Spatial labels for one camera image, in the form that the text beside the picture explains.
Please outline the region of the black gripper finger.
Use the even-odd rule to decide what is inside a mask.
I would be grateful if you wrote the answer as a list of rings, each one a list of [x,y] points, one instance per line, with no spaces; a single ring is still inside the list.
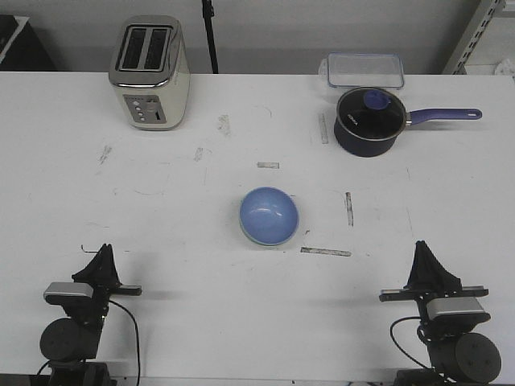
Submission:
[[[117,274],[116,265],[113,257],[113,247],[111,244],[107,244],[105,249],[104,257],[104,272],[105,280],[108,286],[121,286],[120,279]]]
[[[90,285],[104,285],[107,281],[106,257],[108,246],[103,244],[96,252],[94,258],[79,272],[72,275],[74,282],[88,283]]]
[[[461,290],[461,279],[449,273],[435,257],[425,241],[422,242],[423,282],[432,290]]]
[[[408,280],[404,288],[406,290],[424,290],[429,287],[430,273],[428,266],[428,246],[424,240],[415,243],[414,260]]]

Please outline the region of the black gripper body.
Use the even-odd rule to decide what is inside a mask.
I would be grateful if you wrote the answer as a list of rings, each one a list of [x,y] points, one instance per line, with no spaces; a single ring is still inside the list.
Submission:
[[[435,292],[429,290],[410,289],[382,289],[379,294],[381,302],[402,302],[413,300],[422,308],[422,316],[428,318],[426,305],[436,298],[474,297],[481,298],[488,295],[488,290],[483,286],[465,286],[461,290]]]
[[[88,290],[92,291],[91,296],[82,304],[82,314],[106,314],[108,312],[109,300],[113,295],[140,296],[142,287],[140,285],[114,285],[106,286],[97,283],[85,283]]]

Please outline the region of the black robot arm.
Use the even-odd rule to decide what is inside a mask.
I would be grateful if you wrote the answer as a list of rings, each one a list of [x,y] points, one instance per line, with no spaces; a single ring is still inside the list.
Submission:
[[[423,240],[415,244],[406,285],[384,289],[381,302],[416,302],[418,339],[426,346],[429,366],[397,371],[395,385],[488,385],[501,372],[501,355],[494,342],[473,329],[487,322],[478,299],[488,295],[482,285],[464,286],[449,273]]]
[[[41,334],[39,349],[51,369],[48,385],[116,385],[108,365],[96,362],[101,333],[109,306],[125,311],[134,324],[137,375],[141,379],[141,352],[138,323],[113,295],[139,296],[142,287],[123,285],[117,274],[113,247],[103,244],[93,252],[94,258],[68,282],[54,281],[43,292],[43,299],[61,306],[66,314],[50,323]]]

